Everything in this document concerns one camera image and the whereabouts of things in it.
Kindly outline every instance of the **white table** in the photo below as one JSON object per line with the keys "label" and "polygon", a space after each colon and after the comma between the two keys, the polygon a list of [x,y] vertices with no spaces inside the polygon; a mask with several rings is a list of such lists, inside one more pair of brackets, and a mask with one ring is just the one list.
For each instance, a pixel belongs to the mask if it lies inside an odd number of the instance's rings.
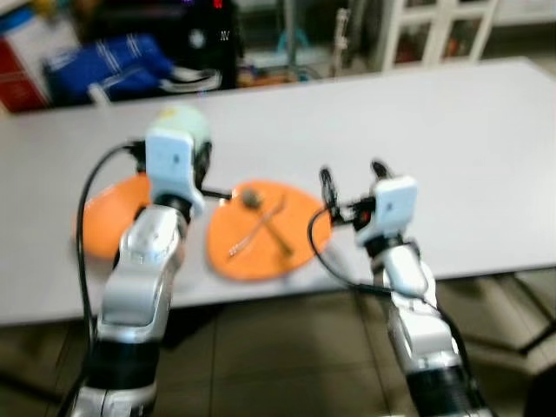
{"label": "white table", "polygon": [[[250,178],[320,195],[332,168],[341,198],[368,190],[379,156],[420,183],[409,234],[439,278],[556,264],[556,82],[526,60],[223,92],[187,101],[213,130],[206,186]],[[81,315],[71,223],[85,176],[112,144],[140,136],[165,102],[68,109],[0,122],[0,324]],[[122,158],[96,190],[133,174]],[[208,213],[189,230],[174,305],[243,301],[337,288],[316,261],[277,281],[227,281],[205,262]],[[363,251],[333,239],[356,276]],[[89,268],[98,306],[108,270]]]}

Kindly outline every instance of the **tiled floor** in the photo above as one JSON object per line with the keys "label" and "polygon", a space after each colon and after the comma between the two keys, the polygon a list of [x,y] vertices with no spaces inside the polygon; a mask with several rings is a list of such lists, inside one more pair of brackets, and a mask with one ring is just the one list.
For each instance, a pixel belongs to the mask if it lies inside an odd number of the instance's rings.
{"label": "tiled floor", "polygon": [[[556,301],[556,270],[521,275]],[[474,338],[520,346],[546,318],[509,277],[443,281],[439,300],[467,339],[473,370],[500,416],[519,417],[532,376],[556,362],[556,340],[528,357],[482,347]],[[45,333],[45,326],[38,327]],[[31,334],[37,328],[27,328]],[[52,342],[34,347],[55,368],[49,383],[63,391],[79,369],[80,323],[67,332],[60,356]],[[0,388],[0,416],[56,415],[44,403]],[[348,293],[226,307],[177,349],[163,352],[156,414],[162,417],[416,416],[387,339],[377,300]]]}

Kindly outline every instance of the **orange round plate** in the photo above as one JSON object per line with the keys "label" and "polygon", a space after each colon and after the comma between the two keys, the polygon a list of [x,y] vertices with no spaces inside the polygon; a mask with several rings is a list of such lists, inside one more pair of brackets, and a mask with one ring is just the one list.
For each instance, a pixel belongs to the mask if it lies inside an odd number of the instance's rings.
{"label": "orange round plate", "polygon": [[85,252],[104,259],[114,259],[123,232],[133,224],[137,210],[149,204],[149,190],[147,176],[135,175],[91,198],[83,215]]}
{"label": "orange round plate", "polygon": [[[245,188],[260,194],[262,205],[258,210],[243,205],[240,195]],[[313,258],[307,226],[312,215],[321,207],[321,202],[299,189],[277,182],[244,183],[234,190],[233,195],[231,201],[224,202],[215,211],[208,227],[208,258],[218,273],[239,281],[267,280],[278,278]],[[284,209],[269,222],[294,253],[284,255],[274,237],[263,226],[247,247],[230,257],[229,250],[248,235],[264,213],[279,204],[283,196]],[[330,234],[330,220],[324,215],[314,225],[314,241],[319,250],[324,249]]]}

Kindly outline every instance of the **orange plate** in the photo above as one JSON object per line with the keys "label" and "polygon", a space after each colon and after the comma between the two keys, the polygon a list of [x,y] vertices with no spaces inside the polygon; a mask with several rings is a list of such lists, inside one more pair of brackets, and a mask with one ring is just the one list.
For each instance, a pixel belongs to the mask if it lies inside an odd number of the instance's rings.
{"label": "orange plate", "polygon": [[[245,188],[260,193],[262,205],[258,211],[243,205],[239,195]],[[285,208],[270,222],[294,253],[285,256],[263,226],[246,248],[229,257],[229,250],[253,230],[261,216],[274,208],[283,195],[286,197]],[[239,281],[267,280],[279,278],[314,256],[308,242],[307,225],[321,207],[318,200],[288,185],[264,181],[244,183],[234,190],[234,196],[215,211],[208,227],[207,253],[217,272]],[[319,250],[324,249],[330,234],[330,221],[324,215],[314,225],[314,241]]]}
{"label": "orange plate", "polygon": [[85,252],[114,259],[123,232],[133,224],[137,210],[149,204],[149,190],[147,176],[135,175],[90,199],[83,215]]}

